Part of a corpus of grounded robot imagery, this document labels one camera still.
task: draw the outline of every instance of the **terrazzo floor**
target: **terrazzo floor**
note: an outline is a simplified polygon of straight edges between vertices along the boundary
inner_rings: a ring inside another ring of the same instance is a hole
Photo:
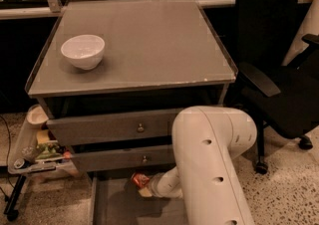
[[[24,114],[2,115],[8,122],[13,147]],[[312,137],[314,148],[304,151],[299,149],[297,139],[284,139],[272,128],[267,128],[265,150],[269,170],[266,175],[256,174],[253,170],[254,149],[233,161],[256,225],[319,225],[319,128],[308,135]],[[6,163],[7,150],[8,134],[4,122],[0,120],[2,166]],[[11,177],[10,181],[14,184],[15,179]],[[4,174],[0,176],[0,186],[10,195],[12,187]],[[42,183],[36,179],[27,180],[19,198],[19,216],[15,221],[9,222],[2,214],[5,205],[0,192],[0,224],[3,225],[92,224],[91,183],[85,175],[50,179]],[[108,224],[117,225],[119,222],[115,218]],[[134,224],[147,225],[144,222]]]

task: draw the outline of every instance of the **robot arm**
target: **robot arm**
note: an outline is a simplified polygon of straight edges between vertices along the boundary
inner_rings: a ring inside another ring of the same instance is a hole
[[[245,112],[192,107],[172,128],[176,168],[153,177],[157,197],[183,197],[191,225],[254,224],[231,159],[250,148],[256,127]]]

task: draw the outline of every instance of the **chair wheel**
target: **chair wheel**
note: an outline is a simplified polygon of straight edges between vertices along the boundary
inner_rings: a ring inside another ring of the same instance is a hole
[[[258,161],[256,164],[256,172],[260,174],[266,174],[268,172],[268,165],[264,162]]]
[[[18,218],[18,216],[19,216],[19,211],[13,210],[7,214],[7,219],[8,219],[8,221],[14,221],[15,219]]]
[[[299,148],[301,149],[312,149],[313,145],[310,138],[306,135],[300,136]]]

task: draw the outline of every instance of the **table top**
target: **table top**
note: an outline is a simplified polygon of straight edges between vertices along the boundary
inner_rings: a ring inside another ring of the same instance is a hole
[[[90,71],[61,53],[65,41],[84,34],[106,42]],[[236,70],[219,43],[194,0],[70,2],[27,92],[39,98],[232,83]]]

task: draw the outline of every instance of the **black office chair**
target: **black office chair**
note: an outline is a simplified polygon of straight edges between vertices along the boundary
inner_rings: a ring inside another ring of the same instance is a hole
[[[298,0],[236,0],[236,52],[232,55],[239,74],[225,99],[227,106],[241,106],[258,128],[256,171],[267,172],[263,129],[270,125],[286,138],[301,137],[302,149],[312,148],[306,132],[319,124],[318,37],[306,35],[311,44],[293,62],[281,63],[296,33]]]

